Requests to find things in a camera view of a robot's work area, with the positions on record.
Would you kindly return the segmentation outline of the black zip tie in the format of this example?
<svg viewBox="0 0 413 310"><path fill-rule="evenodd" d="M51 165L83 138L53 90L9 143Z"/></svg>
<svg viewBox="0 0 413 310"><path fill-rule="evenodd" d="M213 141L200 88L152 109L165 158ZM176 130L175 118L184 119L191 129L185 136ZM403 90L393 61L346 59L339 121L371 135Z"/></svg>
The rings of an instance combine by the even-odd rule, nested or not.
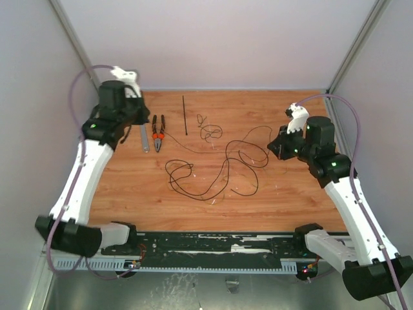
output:
<svg viewBox="0 0 413 310"><path fill-rule="evenodd" d="M187 129L187 122L186 122L186 107L185 107L185 96L182 95L182 105L183 105L183 119L184 119L184 128L185 128L185 135L188 135Z"/></svg>

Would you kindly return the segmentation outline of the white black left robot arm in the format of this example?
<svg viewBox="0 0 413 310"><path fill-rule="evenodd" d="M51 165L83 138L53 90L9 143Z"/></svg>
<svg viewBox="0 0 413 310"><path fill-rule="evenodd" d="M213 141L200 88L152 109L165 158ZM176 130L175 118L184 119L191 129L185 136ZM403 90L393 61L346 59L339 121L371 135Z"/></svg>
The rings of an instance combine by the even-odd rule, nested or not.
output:
<svg viewBox="0 0 413 310"><path fill-rule="evenodd" d="M49 215L38 216L35 229L51 249L85 258L116 245L126 255L137 251L139 240L127 223L88 225L90 206L101 175L118 145L134 125L148 123L149 109L135 81L103 82L99 103L81 126L81 140L65 187Z"/></svg>

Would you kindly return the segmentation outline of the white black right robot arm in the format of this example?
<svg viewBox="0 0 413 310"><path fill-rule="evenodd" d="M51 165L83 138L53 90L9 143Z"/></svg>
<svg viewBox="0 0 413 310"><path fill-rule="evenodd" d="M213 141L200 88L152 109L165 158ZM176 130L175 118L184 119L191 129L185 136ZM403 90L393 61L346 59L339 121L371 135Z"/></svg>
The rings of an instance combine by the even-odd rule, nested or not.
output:
<svg viewBox="0 0 413 310"><path fill-rule="evenodd" d="M293 250L327 261L342 276L356 300L384 295L403 287L412 276L412 257L402 256L388 240L350 171L350 158L336 150L335 126L328 117L312 116L298 127L283 125L268 149L280 160L297 158L333 201L351 237L353 248L311 223L294 231Z"/></svg>

